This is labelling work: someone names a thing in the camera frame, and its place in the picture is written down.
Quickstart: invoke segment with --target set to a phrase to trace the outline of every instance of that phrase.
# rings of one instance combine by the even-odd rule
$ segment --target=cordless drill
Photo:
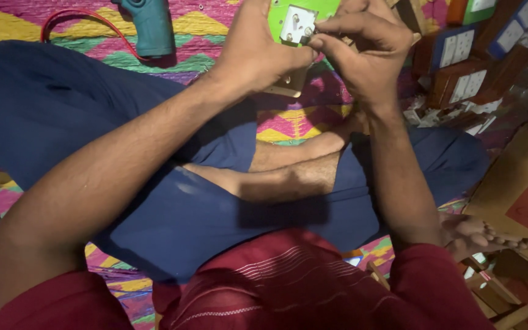
[[[130,12],[138,42],[136,51],[143,57],[160,57],[172,54],[172,29],[168,21],[168,4],[165,0],[111,0]]]

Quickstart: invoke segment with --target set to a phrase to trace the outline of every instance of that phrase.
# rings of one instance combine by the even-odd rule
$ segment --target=red shirt
[[[443,248],[418,244],[392,265],[391,291],[302,229],[244,243],[202,266],[188,285],[155,285],[160,330],[494,329]],[[132,329],[96,274],[60,275],[0,311],[0,330]]]

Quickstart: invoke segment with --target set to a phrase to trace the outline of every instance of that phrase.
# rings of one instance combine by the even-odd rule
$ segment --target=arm
[[[92,141],[27,191],[0,225],[0,309],[60,274],[86,270],[83,247],[211,117],[308,66],[309,47],[274,43],[268,0],[245,0],[211,71],[182,93]]]
[[[394,242],[441,245],[437,209],[397,104],[397,78],[411,46],[411,31],[382,0],[345,1],[338,15],[317,28],[346,34],[358,47],[353,51],[327,34],[317,34],[309,43],[337,64],[348,90],[366,111],[378,206]]]

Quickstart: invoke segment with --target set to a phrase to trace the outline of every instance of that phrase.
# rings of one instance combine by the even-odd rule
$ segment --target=fingernail
[[[311,41],[309,41],[307,46],[311,48],[321,48],[323,47],[323,41],[320,39],[311,39]]]

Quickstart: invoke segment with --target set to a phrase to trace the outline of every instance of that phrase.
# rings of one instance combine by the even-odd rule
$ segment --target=blue shorts
[[[58,46],[0,42],[0,165],[27,190],[80,147],[184,88]],[[246,172],[255,152],[251,102],[204,125],[93,242],[155,281],[184,283],[216,254],[275,229],[307,227],[342,251],[385,234],[372,202],[367,138],[346,148],[332,193],[273,206],[240,200],[174,164]],[[438,204],[468,189],[488,167],[480,141],[468,134],[409,133]]]

